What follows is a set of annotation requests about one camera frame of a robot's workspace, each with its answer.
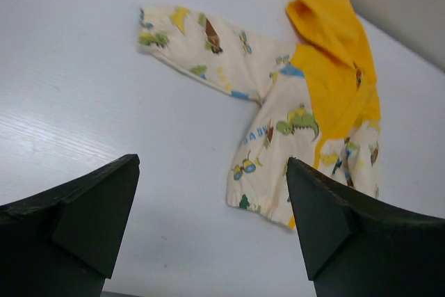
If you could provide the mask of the cream yellow dinosaur kids jacket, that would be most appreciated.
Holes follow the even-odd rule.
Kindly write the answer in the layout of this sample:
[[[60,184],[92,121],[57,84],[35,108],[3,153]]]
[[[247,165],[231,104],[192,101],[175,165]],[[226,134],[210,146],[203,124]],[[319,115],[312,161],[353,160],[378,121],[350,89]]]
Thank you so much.
[[[233,158],[226,202],[294,230],[291,157],[379,196],[381,112],[371,48],[350,0],[293,0],[286,14],[295,42],[182,6],[143,8],[138,46],[190,78],[259,104]]]

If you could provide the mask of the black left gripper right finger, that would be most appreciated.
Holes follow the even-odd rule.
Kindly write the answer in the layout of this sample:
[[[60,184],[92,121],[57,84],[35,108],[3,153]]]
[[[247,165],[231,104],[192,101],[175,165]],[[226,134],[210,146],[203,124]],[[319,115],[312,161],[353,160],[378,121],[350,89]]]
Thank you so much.
[[[299,159],[286,180],[318,296],[443,296],[444,220],[376,200]]]

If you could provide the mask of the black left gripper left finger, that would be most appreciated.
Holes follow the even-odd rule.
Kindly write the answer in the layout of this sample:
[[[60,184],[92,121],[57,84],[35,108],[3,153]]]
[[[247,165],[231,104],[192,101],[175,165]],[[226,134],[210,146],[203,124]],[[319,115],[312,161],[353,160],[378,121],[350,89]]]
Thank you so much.
[[[126,154],[1,206],[2,296],[100,296],[120,251],[140,175]]]

